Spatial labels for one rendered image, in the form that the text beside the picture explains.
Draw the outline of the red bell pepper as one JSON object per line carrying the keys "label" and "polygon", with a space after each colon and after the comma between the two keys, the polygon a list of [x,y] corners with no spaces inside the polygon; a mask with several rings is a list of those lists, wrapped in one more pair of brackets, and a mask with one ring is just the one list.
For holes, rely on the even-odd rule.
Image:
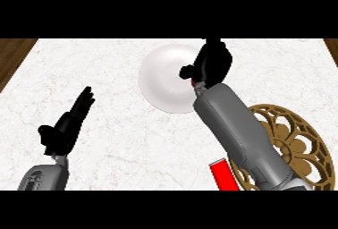
{"label": "red bell pepper", "polygon": [[227,160],[225,158],[217,160],[208,165],[208,167],[219,189],[222,191],[238,191],[239,186],[232,175],[232,169],[229,167]]}

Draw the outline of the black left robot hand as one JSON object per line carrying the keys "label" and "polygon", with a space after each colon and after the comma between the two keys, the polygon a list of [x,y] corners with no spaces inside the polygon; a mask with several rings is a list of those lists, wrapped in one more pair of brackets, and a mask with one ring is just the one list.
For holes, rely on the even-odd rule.
{"label": "black left robot hand", "polygon": [[81,131],[81,124],[93,102],[95,94],[92,88],[86,87],[72,108],[58,119],[56,125],[42,125],[39,127],[42,144],[46,146],[44,154],[47,156],[65,156],[72,151]]}

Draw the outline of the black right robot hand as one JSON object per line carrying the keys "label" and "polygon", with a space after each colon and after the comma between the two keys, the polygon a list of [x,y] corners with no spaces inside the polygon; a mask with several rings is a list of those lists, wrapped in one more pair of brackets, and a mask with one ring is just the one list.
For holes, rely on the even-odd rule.
{"label": "black right robot hand", "polygon": [[180,69],[180,77],[192,80],[195,86],[205,83],[210,89],[222,83],[232,67],[232,54],[219,38],[207,38],[194,63]]}

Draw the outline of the gold openwork round placemat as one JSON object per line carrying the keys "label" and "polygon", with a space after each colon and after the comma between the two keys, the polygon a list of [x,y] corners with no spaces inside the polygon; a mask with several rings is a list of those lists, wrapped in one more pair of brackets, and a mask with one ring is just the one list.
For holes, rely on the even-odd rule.
{"label": "gold openwork round placemat", "polygon": [[269,141],[288,166],[315,191],[332,191],[335,172],[325,142],[306,119],[287,108],[261,104],[250,107],[266,128]]}

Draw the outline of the white round plate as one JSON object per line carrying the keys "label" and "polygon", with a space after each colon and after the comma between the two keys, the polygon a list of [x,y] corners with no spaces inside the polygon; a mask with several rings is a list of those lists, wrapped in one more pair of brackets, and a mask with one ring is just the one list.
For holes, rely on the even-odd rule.
{"label": "white round plate", "polygon": [[194,63],[198,50],[182,44],[157,48],[145,57],[139,71],[139,87],[149,104],[171,114],[194,111],[195,93],[180,69]]}

